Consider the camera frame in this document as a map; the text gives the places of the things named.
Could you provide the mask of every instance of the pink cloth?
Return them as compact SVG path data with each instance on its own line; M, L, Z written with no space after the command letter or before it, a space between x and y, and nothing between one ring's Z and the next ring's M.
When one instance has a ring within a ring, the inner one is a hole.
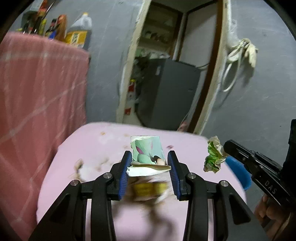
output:
M88 167L88 180L94 180L103 173L109 172L112 165L121 160L125 150L132 150L130 142L133 135L159 136L165 157L170 150L174 150L178 160L187 164L191 172L211 182L227 180L246 201L244 189L226 163L221 164L221 170L216 174L203 171L205 157L208 155L205 137L176 131L98 122L82 126L59 146L40 190L37 221L41 220L69 182L76 179L74 165L79 159L82 159L84 165ZM170 175L168 172L165 174L170 184L170 195L156 207L159 222L150 220L149 210L142 204L126 203L124 199L112 203L118 241L180 241L183 239L188 202L177 200L171 188ZM86 241L90 241L90 206L88 202ZM208 240L213 240L211 201L209 201Z
M8 33L0 45L0 207L23 240L58 146L86 121L88 61L40 36Z

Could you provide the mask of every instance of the pink table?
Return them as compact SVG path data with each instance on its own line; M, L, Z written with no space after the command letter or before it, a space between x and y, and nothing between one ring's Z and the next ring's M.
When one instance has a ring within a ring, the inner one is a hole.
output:
M110 171L112 165L121 160L125 150L131 151L130 140L133 135L159 136L166 157L170 150L174 150L179 161L186 163L191 172L211 182L227 180L246 201L240 182L227 164L223 163L216 174L203 171L204 160L208 155L206 138L188 133L99 122L82 126L59 146L40 190L37 221L41 220L73 179L74 165L78 159L83 159L85 165L98 170L93 177L95 179L96 176ZM188 202L179 202L172 189L170 191L169 197L156 206L153 217L142 204L114 201L112 209L117 240L182 240ZM90 200L87 208L86 240L90 240L89 204ZM208 240L213 240L213 209L210 200Z

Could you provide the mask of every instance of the pink towel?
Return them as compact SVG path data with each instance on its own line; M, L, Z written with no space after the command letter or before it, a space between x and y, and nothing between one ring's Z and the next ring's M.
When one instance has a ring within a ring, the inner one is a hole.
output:
M8 33L0 44L0 208L22 240L37 224L58 146L86 121L88 61L87 52L40 36Z

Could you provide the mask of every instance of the door frame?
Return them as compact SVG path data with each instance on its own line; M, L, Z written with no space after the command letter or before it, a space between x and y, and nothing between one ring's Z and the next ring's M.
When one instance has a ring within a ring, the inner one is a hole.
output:
M212 4L216 1L209 1L203 5L198 6L197 8L205 7L209 4ZM148 13L151 0L143 0L142 7L138 15L138 21L136 23L135 31L133 33L131 45L128 51L127 61L123 69L122 80L120 85L120 101L118 108L116 110L116 121L118 123L123 122L124 117L124 108L126 104L126 95L128 91L128 85L131 78L133 61L135 59L136 49L138 47L138 41L141 36L143 25ZM214 37L214 43L211 53L211 58L208 66L208 71L205 77L205 82L198 100L195 112L193 114L192 120L188 127L188 132L201 134L208 118L213 108L219 87L219 73L223 66L225 66L226 55L226 39L227 39L227 9L228 9L229 0L217 0L217 24L216 32ZM187 16L192 11L197 10L197 8L187 12ZM179 48L178 57L181 53L181 47Z

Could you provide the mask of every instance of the human hand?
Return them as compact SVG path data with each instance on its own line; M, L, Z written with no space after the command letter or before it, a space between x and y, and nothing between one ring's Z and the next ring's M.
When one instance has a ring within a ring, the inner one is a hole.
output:
M260 224L263 223L266 216L274 220L274 224L266 231L267 236L273 240L287 225L289 212L284 210L275 201L271 200L268 202L268 200L269 197L264 194L255 208L254 215L259 220Z

